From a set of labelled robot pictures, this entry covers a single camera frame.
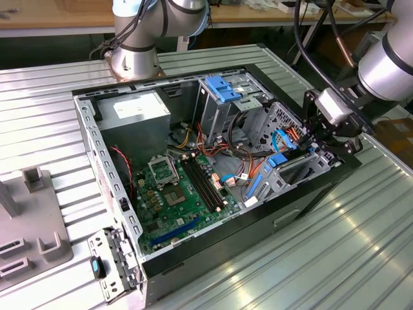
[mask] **metal bracket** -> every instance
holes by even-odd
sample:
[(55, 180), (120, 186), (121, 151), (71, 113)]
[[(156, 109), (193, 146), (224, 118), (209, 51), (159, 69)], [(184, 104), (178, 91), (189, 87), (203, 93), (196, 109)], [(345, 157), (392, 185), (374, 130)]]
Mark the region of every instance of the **metal bracket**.
[(106, 276), (99, 280), (106, 303), (112, 303), (127, 291), (136, 289), (141, 271), (135, 254), (122, 231), (102, 229), (88, 239), (90, 252), (100, 258)]

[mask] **wooden workbench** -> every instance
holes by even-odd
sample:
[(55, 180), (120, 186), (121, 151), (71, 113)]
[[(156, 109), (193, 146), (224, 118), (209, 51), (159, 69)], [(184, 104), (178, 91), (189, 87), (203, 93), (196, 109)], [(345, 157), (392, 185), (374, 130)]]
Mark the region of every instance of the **wooden workbench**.
[[(111, 12), (67, 12), (63, 0), (1, 0), (0, 10), (19, 8), (10, 14), (10, 20), (0, 19), (0, 37), (53, 36), (65, 34), (96, 34), (114, 31), (114, 17)], [(303, 25), (314, 25), (319, 15), (307, 15)], [(338, 9), (338, 24), (357, 23), (354, 17)], [(375, 22), (388, 23), (390, 14), (383, 14)], [(292, 25), (293, 15), (278, 9), (256, 11), (247, 5), (212, 7), (214, 28), (238, 28), (259, 26)]]

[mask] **ram slot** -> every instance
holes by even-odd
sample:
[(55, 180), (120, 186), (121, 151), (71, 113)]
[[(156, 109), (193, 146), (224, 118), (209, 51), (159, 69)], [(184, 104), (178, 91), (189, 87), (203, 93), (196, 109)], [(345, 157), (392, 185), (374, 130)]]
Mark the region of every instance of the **ram slot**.
[(204, 201), (207, 209), (210, 212), (214, 212), (217, 207), (223, 207), (223, 202), (217, 195), (211, 183), (202, 173), (197, 163), (195, 161), (183, 161), (181, 162), (181, 165), (192, 182), (192, 185), (195, 187), (195, 190)]

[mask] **expansion slot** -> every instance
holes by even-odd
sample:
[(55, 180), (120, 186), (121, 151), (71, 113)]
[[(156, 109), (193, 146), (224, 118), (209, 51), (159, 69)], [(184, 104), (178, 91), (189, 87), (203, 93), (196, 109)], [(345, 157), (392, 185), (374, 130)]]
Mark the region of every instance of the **expansion slot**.
[(201, 219), (200, 216), (198, 216), (197, 218), (193, 219), (191, 222), (186, 223), (180, 227), (178, 227), (177, 229), (174, 229), (173, 231), (170, 231), (166, 234), (163, 234), (162, 236), (159, 236), (155, 239), (153, 239), (150, 243), (152, 245), (158, 244), (158, 243), (162, 243), (164, 241), (167, 241), (169, 239), (172, 239), (173, 237), (176, 237), (178, 234), (184, 233), (185, 231), (189, 231), (190, 229), (194, 228), (196, 223)]
[(215, 212), (218, 207), (223, 208), (224, 203), (197, 162), (195, 160), (187, 160), (182, 161), (181, 165), (209, 212)]

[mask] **metal table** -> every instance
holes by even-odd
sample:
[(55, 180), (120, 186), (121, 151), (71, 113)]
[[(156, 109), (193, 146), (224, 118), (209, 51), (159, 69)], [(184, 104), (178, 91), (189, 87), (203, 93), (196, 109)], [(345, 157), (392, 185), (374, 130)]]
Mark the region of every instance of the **metal table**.
[[(298, 103), (310, 88), (257, 45), (161, 54), (167, 74), (255, 63)], [(70, 90), (115, 83), (103, 61), (0, 72), (0, 180), (41, 165), (53, 177), (74, 257), (0, 293), (0, 309), (106, 307), (88, 236), (110, 225)], [(372, 138), (364, 163), (308, 216), (151, 309), (413, 307), (413, 175)], [(105, 309), (125, 309), (133, 295)]]

